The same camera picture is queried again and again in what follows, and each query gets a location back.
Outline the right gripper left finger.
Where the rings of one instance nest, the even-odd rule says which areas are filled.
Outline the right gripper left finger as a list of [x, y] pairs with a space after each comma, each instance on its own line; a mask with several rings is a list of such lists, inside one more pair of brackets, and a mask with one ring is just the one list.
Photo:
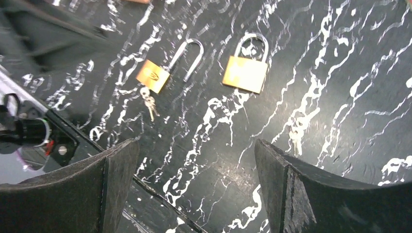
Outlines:
[[137, 167], [138, 142], [0, 186], [3, 233], [114, 233]]

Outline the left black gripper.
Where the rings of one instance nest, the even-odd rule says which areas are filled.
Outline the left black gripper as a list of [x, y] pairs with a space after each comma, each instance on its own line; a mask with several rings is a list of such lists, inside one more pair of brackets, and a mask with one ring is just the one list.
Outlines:
[[0, 55], [26, 71], [57, 71], [109, 45], [103, 29], [45, 0], [0, 2]]

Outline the brass padlock long shackle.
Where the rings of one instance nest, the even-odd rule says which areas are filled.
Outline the brass padlock long shackle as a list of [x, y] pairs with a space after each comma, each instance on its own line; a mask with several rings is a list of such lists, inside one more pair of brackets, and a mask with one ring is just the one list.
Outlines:
[[137, 74], [136, 79], [141, 84], [149, 88], [149, 90], [158, 94], [170, 77], [170, 71], [174, 67], [175, 63], [179, 60], [179, 58], [183, 55], [183, 52], [189, 44], [196, 44], [197, 46], [199, 46], [199, 54], [197, 55], [196, 59], [183, 78], [183, 81], [187, 82], [192, 73], [196, 70], [205, 52], [203, 44], [198, 39], [194, 38], [187, 39], [180, 45], [175, 55], [172, 57], [171, 63], [166, 67], [158, 66], [149, 59], [146, 59], [141, 70]]

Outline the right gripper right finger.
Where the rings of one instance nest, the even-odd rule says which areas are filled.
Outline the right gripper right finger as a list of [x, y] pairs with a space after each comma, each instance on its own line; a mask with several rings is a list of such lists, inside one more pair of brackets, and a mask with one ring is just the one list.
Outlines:
[[254, 148], [273, 233], [409, 233], [412, 184], [347, 179], [287, 154], [266, 140]]

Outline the silver key bunch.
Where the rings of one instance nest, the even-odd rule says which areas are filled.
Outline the silver key bunch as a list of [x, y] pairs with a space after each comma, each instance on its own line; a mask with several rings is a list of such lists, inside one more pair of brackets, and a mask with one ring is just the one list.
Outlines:
[[156, 109], [155, 99], [151, 96], [150, 89], [146, 86], [140, 89], [140, 94], [144, 99], [145, 106], [149, 109], [151, 121], [154, 122], [155, 116], [160, 116]]
[[289, 132], [289, 137], [293, 143], [294, 156], [298, 157], [302, 155], [302, 138], [304, 136], [305, 130], [308, 128], [308, 121], [305, 117], [298, 117], [295, 123], [292, 124], [291, 130]]

